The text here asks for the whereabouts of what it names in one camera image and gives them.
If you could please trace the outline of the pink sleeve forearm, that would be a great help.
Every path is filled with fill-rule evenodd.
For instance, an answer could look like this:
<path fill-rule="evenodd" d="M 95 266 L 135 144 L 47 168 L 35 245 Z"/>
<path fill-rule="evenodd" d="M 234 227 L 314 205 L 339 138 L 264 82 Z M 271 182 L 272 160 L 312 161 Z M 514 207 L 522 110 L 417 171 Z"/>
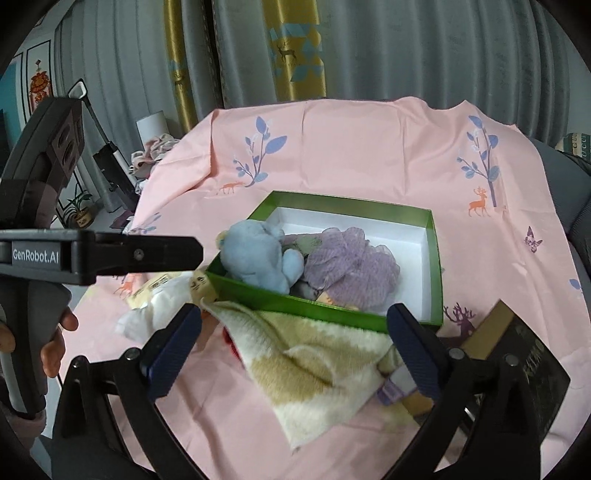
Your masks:
<path fill-rule="evenodd" d="M 30 452 L 35 440 L 43 433 L 46 426 L 46 411 L 38 413 L 32 420 L 24 419 L 13 413 L 4 404 L 1 411 L 27 452 Z"/>

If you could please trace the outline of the person's left hand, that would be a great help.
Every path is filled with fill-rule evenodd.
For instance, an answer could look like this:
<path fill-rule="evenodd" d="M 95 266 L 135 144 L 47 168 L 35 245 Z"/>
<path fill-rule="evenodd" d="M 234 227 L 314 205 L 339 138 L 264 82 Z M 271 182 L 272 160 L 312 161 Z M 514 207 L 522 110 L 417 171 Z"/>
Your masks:
<path fill-rule="evenodd" d="M 58 375 L 61 361 L 66 352 L 62 330 L 73 332 L 77 330 L 78 326 L 77 317 L 67 307 L 60 318 L 59 327 L 56 328 L 51 340 L 40 351 L 41 364 L 47 377 L 55 378 Z M 12 353 L 15 349 L 14 336 L 4 322 L 1 322 L 0 348 L 1 352 L 6 354 Z"/>

